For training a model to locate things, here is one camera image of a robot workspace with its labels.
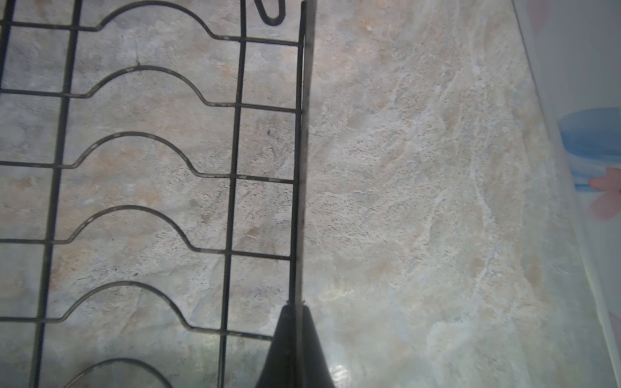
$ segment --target black handle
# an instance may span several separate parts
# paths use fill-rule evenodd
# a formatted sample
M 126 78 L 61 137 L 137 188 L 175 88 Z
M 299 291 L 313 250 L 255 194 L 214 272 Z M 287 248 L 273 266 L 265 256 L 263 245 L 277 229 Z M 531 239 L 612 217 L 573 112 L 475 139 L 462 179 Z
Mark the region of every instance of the black handle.
M 279 25 L 284 20 L 284 0 L 278 0 L 278 16 L 269 17 L 265 12 L 265 7 L 263 7 L 263 0 L 255 0 L 256 9 L 259 11 L 259 15 L 261 16 L 261 20 L 263 23 L 267 25 Z

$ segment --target countertop surface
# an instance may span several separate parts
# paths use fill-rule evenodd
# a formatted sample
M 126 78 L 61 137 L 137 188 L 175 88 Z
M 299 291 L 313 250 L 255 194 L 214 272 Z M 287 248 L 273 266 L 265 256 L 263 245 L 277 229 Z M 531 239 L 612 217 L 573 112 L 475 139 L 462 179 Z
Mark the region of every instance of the countertop surface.
M 122 0 L 84 0 L 96 25 Z M 268 13 L 275 2 L 267 1 Z M 239 33 L 235 1 L 180 1 L 218 34 Z M 18 0 L 15 20 L 69 24 L 72 3 Z M 248 1 L 249 36 L 297 39 Z M 615 387 L 550 141 L 508 0 L 321 1 L 310 102 L 304 298 L 337 388 Z M 67 31 L 14 27 L 3 88 L 59 91 Z M 128 66 L 165 66 L 210 101 L 234 101 L 239 44 L 174 9 L 145 7 L 80 32 L 72 92 Z M 249 43 L 243 101 L 292 107 L 296 49 Z M 51 163 L 60 99 L 0 96 L 0 159 Z M 242 109 L 240 174 L 291 179 L 294 117 Z M 161 136 L 198 171 L 228 173 L 233 109 L 203 105 L 165 73 L 125 74 L 72 99 L 65 163 L 120 131 Z M 0 167 L 2 238 L 43 238 L 51 170 Z M 286 255 L 291 188 L 237 185 L 233 248 Z M 124 137 L 62 172 L 57 238 L 106 207 L 163 212 L 192 244 L 223 248 L 229 182 L 192 175 L 170 148 Z M 0 245 L 0 315 L 34 316 L 42 247 Z M 189 250 L 153 215 L 124 210 L 54 247 L 48 316 L 85 292 L 157 287 L 190 324 L 220 325 L 221 255 Z M 286 261 L 234 256 L 229 328 L 272 334 Z M 28 381 L 34 325 L 0 323 L 0 381 Z M 134 357 L 175 387 L 215 386 L 219 339 L 190 333 L 155 295 L 90 298 L 46 327 L 42 387 L 111 357 Z M 227 387 L 251 387 L 269 343 L 230 338 Z M 97 386 L 157 386 L 109 366 Z

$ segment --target wire rack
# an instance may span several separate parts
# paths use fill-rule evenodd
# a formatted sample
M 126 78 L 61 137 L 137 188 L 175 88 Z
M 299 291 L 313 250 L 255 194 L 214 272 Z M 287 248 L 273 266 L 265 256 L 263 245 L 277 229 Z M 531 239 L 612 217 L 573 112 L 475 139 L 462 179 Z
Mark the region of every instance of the wire rack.
M 292 305 L 295 310 L 295 333 L 296 340 L 294 347 L 292 350 L 294 354 L 298 356 L 296 364 L 299 368 L 301 359 L 302 359 L 302 350 L 301 350 L 301 322 L 302 322 L 302 233 L 303 233 L 303 225 L 304 225 L 304 196 L 305 196 L 305 185 L 306 185 L 306 144 L 307 144 L 307 121 L 308 117 L 306 112 L 308 111 L 308 97 L 310 91 L 310 80 L 311 80 L 311 66 L 312 66 L 312 42 L 314 35 L 314 14 L 315 14 L 315 4 L 313 0 L 305 0 L 301 2 L 301 18 L 299 24 L 299 35 L 298 40 L 296 42 L 287 41 L 287 40 L 275 40 L 268 38 L 258 38 L 258 37 L 249 37 L 247 36 L 247 22 L 246 22 L 246 1 L 240 0 L 240 35 L 239 36 L 228 36 L 228 35 L 218 35 L 211 31 L 211 29 L 205 24 L 205 22 L 198 17 L 195 13 L 186 9 L 185 7 L 179 6 L 177 4 L 173 4 L 167 1 L 137 1 L 126 6 L 120 7 L 110 14 L 108 14 L 105 18 L 103 18 L 100 23 L 94 26 L 87 26 L 80 24 L 80 15 L 82 10 L 82 0 L 75 0 L 73 4 L 73 13 L 71 17 L 71 24 L 69 25 L 60 25 L 60 24 L 41 24 L 41 23 L 33 23 L 33 22 L 19 22 L 13 20 L 14 11 L 16 8 L 17 0 L 7 0 L 4 8 L 4 15 L 2 20 L 0 20 L 0 25 L 2 27 L 2 32 L 0 35 L 0 86 L 2 85 L 2 76 L 4 73 L 4 67 L 7 57 L 7 49 L 9 45 L 9 35 L 11 33 L 11 27 L 28 27 L 33 29 L 48 29 L 48 30 L 68 30 L 69 31 L 69 42 L 68 49 L 66 53 L 66 61 L 65 61 L 65 69 L 63 75 L 63 83 L 62 89 L 58 92 L 50 92 L 50 91 L 36 91 L 36 90 L 22 90 L 22 89 L 5 89 L 0 88 L 0 94 L 22 94 L 29 96 L 44 96 L 44 97 L 53 97 L 59 98 L 61 100 L 60 105 L 60 115 L 58 117 L 58 129 L 56 135 L 55 142 L 55 151 L 53 163 L 30 163 L 30 162 L 21 162 L 21 161 L 0 161 L 0 166 L 16 166 L 16 167 L 26 167 L 26 168 L 45 168 L 52 170 L 52 184 L 50 190 L 50 200 L 47 211 L 47 224 L 45 227 L 45 238 L 44 239 L 28 239 L 28 238 L 2 238 L 0 239 L 0 243 L 2 244 L 35 244 L 43 246 L 43 260 L 42 260 L 42 269 L 41 269 L 41 277 L 40 277 L 40 286 L 39 286 L 39 297 L 37 303 L 37 314 L 35 317 L 22 317 L 22 316 L 11 316 L 11 317 L 0 317 L 0 322 L 18 322 L 18 323 L 34 323 L 35 324 L 35 338 L 34 338 L 34 349 L 32 352 L 32 364 L 30 369 L 30 377 L 29 377 L 29 387 L 38 387 L 40 383 L 40 371 L 42 365 L 42 353 L 43 353 L 43 343 L 45 339 L 45 327 L 46 325 L 52 325 L 56 323 L 64 322 L 70 315 L 78 308 L 80 304 L 89 299 L 91 296 L 101 292 L 105 289 L 110 289 L 113 287 L 137 287 L 139 289 L 143 289 L 149 291 L 159 298 L 163 299 L 170 309 L 175 313 L 179 322 L 182 326 L 191 332 L 198 333 L 209 333 L 216 334 L 220 336 L 219 343 L 219 358 L 218 358 L 218 369 L 217 369 L 217 386 L 224 386 L 224 371 L 225 371 L 225 361 L 227 355 L 227 337 L 228 336 L 238 336 L 244 338 L 254 338 L 259 340 L 272 340 L 272 336 L 261 335 L 256 333 L 248 333 L 248 332 L 240 332 L 229 330 L 228 328 L 228 319 L 229 319 L 229 295 L 230 295 L 230 278 L 231 278 L 231 257 L 232 255 L 240 255 L 240 256 L 249 256 L 254 258 L 267 258 L 267 259 L 277 259 L 277 260 L 285 260 L 289 262 L 289 302 L 288 304 Z M 261 16 L 263 22 L 268 25 L 278 25 L 282 23 L 285 18 L 285 4 L 284 0 L 278 0 L 279 13 L 276 17 L 270 17 L 263 6 L 261 0 L 255 0 L 256 7 Z M 118 71 L 111 73 L 106 76 L 100 82 L 96 83 L 88 92 L 83 94 L 74 93 L 71 91 L 71 83 L 73 79 L 73 69 L 76 58 L 76 47 L 78 42 L 78 34 L 82 33 L 94 33 L 102 30 L 106 24 L 112 21 L 118 15 L 129 11 L 131 9 L 135 9 L 138 7 L 147 7 L 147 6 L 160 6 L 160 7 L 169 7 L 176 9 L 180 12 L 183 12 L 190 17 L 192 17 L 198 24 L 207 32 L 207 34 L 216 40 L 226 40 L 231 42 L 238 42 L 240 45 L 239 51 L 239 61 L 238 61 L 238 70 L 237 70 L 237 89 L 235 95 L 234 102 L 213 102 L 208 101 L 203 97 L 200 90 L 187 78 L 183 75 L 164 67 L 159 66 L 150 66 L 150 65 L 138 65 L 129 68 L 124 68 Z M 244 76 L 244 66 L 245 66 L 245 56 L 246 56 L 246 45 L 248 42 L 253 43 L 263 43 L 268 45 L 282 45 L 282 46 L 292 46 L 297 47 L 297 73 L 296 73 L 296 103 L 295 107 L 276 107 L 269 105 L 259 105 L 259 104 L 246 104 L 242 102 L 242 93 L 243 93 L 243 76 Z M 169 74 L 170 76 L 177 77 L 186 83 L 195 93 L 199 100 L 209 107 L 228 107 L 234 108 L 235 113 L 233 117 L 233 130 L 232 130 L 232 157 L 231 157 L 231 167 L 229 174 L 212 174 L 212 173 L 204 173 L 199 172 L 193 164 L 190 162 L 189 158 L 173 143 L 170 141 L 152 135 L 146 132 L 117 132 L 110 136 L 106 136 L 101 138 L 100 140 L 94 142 L 90 147 L 88 147 L 78 158 L 71 164 L 67 164 L 64 161 L 63 154 L 65 151 L 65 137 L 66 137 L 66 129 L 67 129 L 67 121 L 69 114 L 69 105 L 72 99 L 87 99 L 92 97 L 100 90 L 106 83 L 112 81 L 116 77 L 120 77 L 123 74 L 131 73 L 134 71 L 159 71 L 162 73 Z M 293 179 L 278 179 L 278 178 L 270 178 L 263 176 L 249 176 L 242 175 L 237 173 L 237 164 L 238 164 L 238 147 L 239 147 L 239 137 L 240 137 L 240 117 L 242 108 L 244 109 L 258 109 L 264 111 L 278 111 L 278 112 L 286 112 L 289 114 L 295 115 L 295 144 L 294 144 L 294 174 Z M 91 152 L 103 143 L 109 142 L 116 138 L 120 137 L 147 137 L 152 140 L 158 141 L 174 152 L 176 152 L 181 159 L 185 162 L 188 169 L 197 177 L 200 178 L 213 178 L 213 179 L 228 179 L 229 180 L 229 205 L 228 205 L 228 214 L 227 214 L 227 229 L 226 229 L 226 244 L 225 249 L 212 249 L 208 247 L 200 247 L 193 245 L 183 230 L 179 227 L 174 220 L 167 217 L 165 214 L 151 209 L 149 207 L 144 207 L 140 205 L 120 205 L 115 207 L 110 207 L 108 209 L 104 209 L 98 213 L 93 214 L 88 219 L 86 219 L 66 240 L 57 240 L 55 238 L 56 232 L 56 224 L 57 224 L 57 213 L 58 213 L 58 203 L 60 196 L 60 183 L 62 171 L 64 169 L 76 169 L 79 168 L 80 164 L 89 156 Z M 268 182 L 276 182 L 282 184 L 289 184 L 292 186 L 292 214 L 291 214 L 291 242 L 290 242 L 290 253 L 288 256 L 282 255 L 270 255 L 265 253 L 256 253 L 249 251 L 236 251 L 233 250 L 233 218 L 234 218 L 234 208 L 235 208 L 235 189 L 237 185 L 237 181 L 239 179 L 251 180 L 251 181 L 268 181 Z M 179 234 L 181 239 L 184 241 L 185 245 L 192 251 L 200 252 L 200 253 L 217 253 L 224 255 L 224 280 L 223 280 L 223 291 L 222 291 L 222 311 L 221 311 L 221 321 L 219 328 L 209 328 L 209 327 L 197 327 L 190 325 L 183 314 L 181 313 L 179 307 L 162 291 L 158 290 L 155 287 L 152 287 L 148 284 L 144 284 L 136 281 L 117 281 L 108 284 L 104 284 L 97 288 L 94 288 L 80 297 L 61 317 L 49 317 L 47 315 L 47 307 L 48 307 L 48 293 L 50 290 L 50 275 L 52 268 L 52 253 L 55 245 L 64 245 L 71 243 L 80 232 L 86 228 L 91 222 L 96 220 L 103 215 L 109 214 L 111 212 L 116 212 L 119 210 L 137 210 L 142 212 L 147 212 L 149 214 L 155 215 L 160 219 L 164 220 L 168 225 L 174 228 L 174 230 Z M 160 381 L 163 386 L 171 387 L 172 385 L 166 379 L 164 375 L 162 375 L 159 371 L 157 371 L 151 365 L 144 363 L 138 359 L 132 358 L 112 358 L 107 359 L 105 361 L 101 361 L 100 363 L 94 364 L 79 374 L 77 374 L 71 381 L 67 382 L 66 387 L 73 386 L 78 382 L 83 376 L 87 375 L 89 372 L 101 368 L 106 365 L 114 364 L 114 363 L 124 363 L 135 366 L 136 368 L 142 368 L 146 372 L 149 372 L 152 376 L 154 376 L 158 381 Z M 294 386 L 299 387 L 302 385 L 301 376 L 302 373 L 297 373 L 294 375 Z

